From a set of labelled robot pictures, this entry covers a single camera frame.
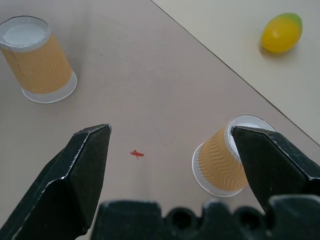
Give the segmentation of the yellow green toy mango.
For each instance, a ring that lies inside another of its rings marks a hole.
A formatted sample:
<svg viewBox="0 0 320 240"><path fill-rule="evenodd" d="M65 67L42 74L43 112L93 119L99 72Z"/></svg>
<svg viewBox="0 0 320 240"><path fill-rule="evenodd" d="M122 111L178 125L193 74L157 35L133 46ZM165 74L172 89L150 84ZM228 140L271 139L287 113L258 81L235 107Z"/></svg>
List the yellow green toy mango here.
<svg viewBox="0 0 320 240"><path fill-rule="evenodd" d="M261 35L262 47L271 53L285 53L300 40L303 33L303 21L292 12L274 17L265 26Z"/></svg>

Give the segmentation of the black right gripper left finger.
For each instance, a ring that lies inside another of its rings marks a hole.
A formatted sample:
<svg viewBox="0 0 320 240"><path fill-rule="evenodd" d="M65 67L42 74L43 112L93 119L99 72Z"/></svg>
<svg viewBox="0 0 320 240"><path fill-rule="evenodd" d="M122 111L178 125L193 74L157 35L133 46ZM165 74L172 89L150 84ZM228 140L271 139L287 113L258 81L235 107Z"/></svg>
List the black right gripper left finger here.
<svg viewBox="0 0 320 240"><path fill-rule="evenodd" d="M0 240L76 240L100 199L112 128L76 132L50 160L0 228Z"/></svg>

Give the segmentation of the small red mark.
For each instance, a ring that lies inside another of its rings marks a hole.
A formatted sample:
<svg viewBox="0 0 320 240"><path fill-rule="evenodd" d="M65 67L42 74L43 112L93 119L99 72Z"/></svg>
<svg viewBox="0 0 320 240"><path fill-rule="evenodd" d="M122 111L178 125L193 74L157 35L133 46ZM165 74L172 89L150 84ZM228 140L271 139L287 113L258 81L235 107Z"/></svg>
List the small red mark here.
<svg viewBox="0 0 320 240"><path fill-rule="evenodd" d="M144 156L143 153L138 152L136 149L134 149L133 151L131 151L130 154L131 154L132 156L135 156L137 160L138 160L139 158L141 158L141 157Z"/></svg>

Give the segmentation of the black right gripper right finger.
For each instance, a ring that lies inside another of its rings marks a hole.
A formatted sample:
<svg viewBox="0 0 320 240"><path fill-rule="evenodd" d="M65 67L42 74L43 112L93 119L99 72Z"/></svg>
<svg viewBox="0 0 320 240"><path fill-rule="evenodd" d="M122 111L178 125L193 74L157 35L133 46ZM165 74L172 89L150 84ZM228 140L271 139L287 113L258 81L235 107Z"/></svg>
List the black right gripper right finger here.
<svg viewBox="0 0 320 240"><path fill-rule="evenodd" d="M262 128L233 126L234 139L249 186L263 210L280 195L320 197L320 165L282 134Z"/></svg>

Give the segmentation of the orange ribbed paper cup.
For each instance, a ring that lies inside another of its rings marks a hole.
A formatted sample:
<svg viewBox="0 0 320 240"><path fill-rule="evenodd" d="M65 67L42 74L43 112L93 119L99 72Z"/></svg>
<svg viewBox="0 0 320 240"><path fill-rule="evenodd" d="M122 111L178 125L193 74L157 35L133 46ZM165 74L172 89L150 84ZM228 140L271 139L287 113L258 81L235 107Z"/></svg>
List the orange ribbed paper cup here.
<svg viewBox="0 0 320 240"><path fill-rule="evenodd" d="M193 176L199 186L213 196L232 197L248 185L231 135L232 127L237 126L275 131L268 122L257 116L240 115L195 149L191 161Z"/></svg>
<svg viewBox="0 0 320 240"><path fill-rule="evenodd" d="M22 15L0 23L0 51L22 93L33 102L59 102L77 87L75 72L41 18Z"/></svg>

